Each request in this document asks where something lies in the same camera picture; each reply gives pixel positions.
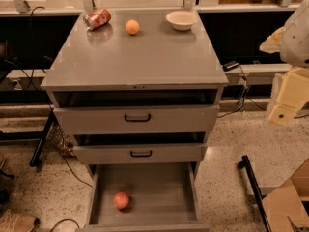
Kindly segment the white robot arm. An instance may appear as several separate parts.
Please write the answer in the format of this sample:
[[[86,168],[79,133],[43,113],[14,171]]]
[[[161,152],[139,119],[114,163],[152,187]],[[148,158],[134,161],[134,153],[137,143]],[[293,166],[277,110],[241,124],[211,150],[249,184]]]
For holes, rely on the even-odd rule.
[[[273,79],[267,121],[286,125],[309,102],[309,0],[303,0],[285,24],[261,43],[260,50],[276,53],[291,65]]]

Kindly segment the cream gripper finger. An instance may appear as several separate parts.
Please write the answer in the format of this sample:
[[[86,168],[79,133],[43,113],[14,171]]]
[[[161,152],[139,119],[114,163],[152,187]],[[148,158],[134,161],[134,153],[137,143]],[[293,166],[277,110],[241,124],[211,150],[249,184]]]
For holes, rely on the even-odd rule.
[[[278,28],[270,36],[267,37],[260,45],[260,50],[265,53],[276,53],[280,51],[281,38],[283,28]]]
[[[273,79],[267,121],[273,125],[287,125],[297,112],[309,102],[309,70],[293,68]]]

